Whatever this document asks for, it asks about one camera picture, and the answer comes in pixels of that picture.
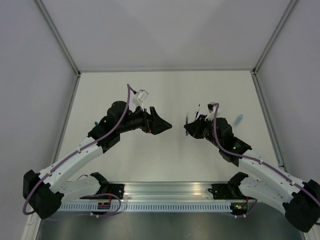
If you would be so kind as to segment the white marker pen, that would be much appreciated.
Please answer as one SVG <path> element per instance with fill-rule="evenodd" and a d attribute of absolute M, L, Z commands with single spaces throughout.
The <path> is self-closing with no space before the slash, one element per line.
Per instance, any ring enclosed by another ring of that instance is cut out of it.
<path fill-rule="evenodd" d="M 197 117 L 198 117 L 199 111 L 200 111 L 200 107 L 201 107 L 201 105 L 198 104 L 198 105 L 197 105 L 197 108 L 196 108 L 196 111 L 195 111 L 195 113 L 194 113 L 194 121 L 197 120 Z"/>

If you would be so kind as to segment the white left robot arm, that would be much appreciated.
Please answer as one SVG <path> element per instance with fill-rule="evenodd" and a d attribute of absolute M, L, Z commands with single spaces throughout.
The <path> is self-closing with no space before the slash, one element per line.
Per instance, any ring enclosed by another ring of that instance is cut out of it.
<path fill-rule="evenodd" d="M 22 212 L 37 214 L 45 220 L 64 202 L 83 197 L 104 199 L 109 193 L 109 182 L 100 173 L 91 173 L 83 180 L 70 181 L 69 178 L 115 146 L 123 133 L 140 129 L 146 134 L 158 135 L 171 128 L 153 106 L 146 110 L 138 105 L 131 111 L 128 102 L 115 101 L 75 151 L 39 172 L 31 169 L 24 174 Z M 27 211 L 27 205 L 32 208 L 31 212 Z"/>

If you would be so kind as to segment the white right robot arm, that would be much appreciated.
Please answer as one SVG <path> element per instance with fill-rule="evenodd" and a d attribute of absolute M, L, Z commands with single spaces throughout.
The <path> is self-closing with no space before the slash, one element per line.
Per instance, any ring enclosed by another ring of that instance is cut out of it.
<path fill-rule="evenodd" d="M 225 118 L 208 120 L 205 115 L 184 128 L 194 139 L 206 139 L 219 149 L 224 160 L 248 171 L 228 182 L 228 194 L 235 199 L 250 197 L 281 212 L 296 229 L 307 233 L 320 224 L 320 185 L 304 181 L 264 161 L 250 145 L 233 134 Z"/>

